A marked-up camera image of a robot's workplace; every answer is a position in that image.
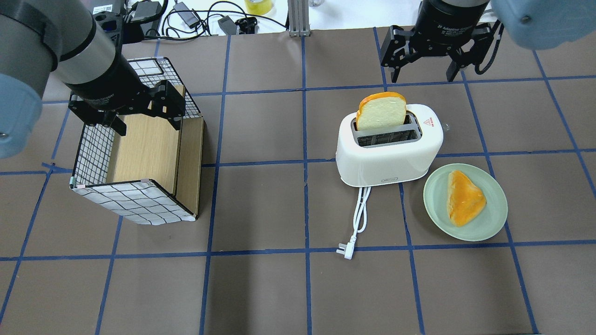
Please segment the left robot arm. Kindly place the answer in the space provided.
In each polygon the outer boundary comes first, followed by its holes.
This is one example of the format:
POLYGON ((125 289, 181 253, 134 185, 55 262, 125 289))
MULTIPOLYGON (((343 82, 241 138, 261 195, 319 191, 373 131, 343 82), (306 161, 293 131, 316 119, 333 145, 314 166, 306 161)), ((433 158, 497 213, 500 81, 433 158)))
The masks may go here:
POLYGON ((144 114, 182 127, 185 98, 166 80, 148 87, 122 55, 142 41, 142 25, 162 12, 91 13, 78 0, 3 0, 0 4, 0 155, 23 151, 39 119, 49 75, 71 91, 68 107, 88 127, 121 136, 121 116, 144 114))

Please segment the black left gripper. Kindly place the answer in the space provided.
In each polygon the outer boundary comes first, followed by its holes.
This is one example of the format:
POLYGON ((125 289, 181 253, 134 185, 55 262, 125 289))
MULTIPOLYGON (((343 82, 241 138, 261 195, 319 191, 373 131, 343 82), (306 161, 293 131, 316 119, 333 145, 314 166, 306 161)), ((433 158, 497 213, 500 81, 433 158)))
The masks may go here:
POLYGON ((168 80, 147 87, 124 56, 115 57, 106 72, 98 78, 79 84, 69 83, 71 97, 68 108, 89 127, 101 125, 125 136, 126 124, 117 112, 144 114, 167 120, 176 131, 181 130, 185 116, 185 97, 168 80))

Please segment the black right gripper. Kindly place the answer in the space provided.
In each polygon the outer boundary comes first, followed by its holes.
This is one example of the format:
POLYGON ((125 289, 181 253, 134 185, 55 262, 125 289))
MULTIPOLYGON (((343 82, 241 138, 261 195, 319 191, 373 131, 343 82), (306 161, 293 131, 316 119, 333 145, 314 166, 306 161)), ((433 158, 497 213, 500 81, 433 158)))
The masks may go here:
POLYGON ((401 68, 408 64, 407 58, 449 55, 452 61, 446 71, 448 82, 470 64, 476 74, 485 74, 496 58, 504 32, 501 22, 493 26, 478 24, 488 4, 487 0, 424 0, 412 30, 391 25, 379 58, 380 65, 390 69, 391 82, 397 82, 401 68), (490 59, 481 68, 494 40, 490 59))

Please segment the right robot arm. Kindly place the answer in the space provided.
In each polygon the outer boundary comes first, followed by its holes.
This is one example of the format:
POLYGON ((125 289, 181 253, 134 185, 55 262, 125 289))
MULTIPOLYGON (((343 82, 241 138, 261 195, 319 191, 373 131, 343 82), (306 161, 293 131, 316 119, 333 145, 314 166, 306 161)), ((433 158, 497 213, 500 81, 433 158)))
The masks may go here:
POLYGON ((423 57, 451 58, 446 79, 473 65, 478 75, 490 47, 498 51, 502 33, 520 47, 551 49, 576 41, 595 29, 593 0, 424 0, 411 30, 393 25, 381 45, 379 63, 392 70, 396 82, 400 70, 423 57))

